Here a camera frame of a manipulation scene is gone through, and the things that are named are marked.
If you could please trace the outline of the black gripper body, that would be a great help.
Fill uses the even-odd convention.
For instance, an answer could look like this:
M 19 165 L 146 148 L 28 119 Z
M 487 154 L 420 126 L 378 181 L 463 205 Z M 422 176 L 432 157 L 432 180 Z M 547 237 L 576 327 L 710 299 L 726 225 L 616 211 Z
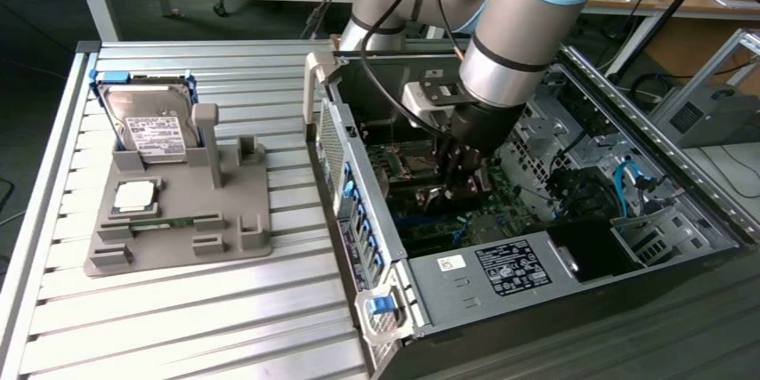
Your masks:
M 526 103 L 508 108 L 480 102 L 459 105 L 451 116 L 454 139 L 490 157 L 512 133 L 526 107 Z

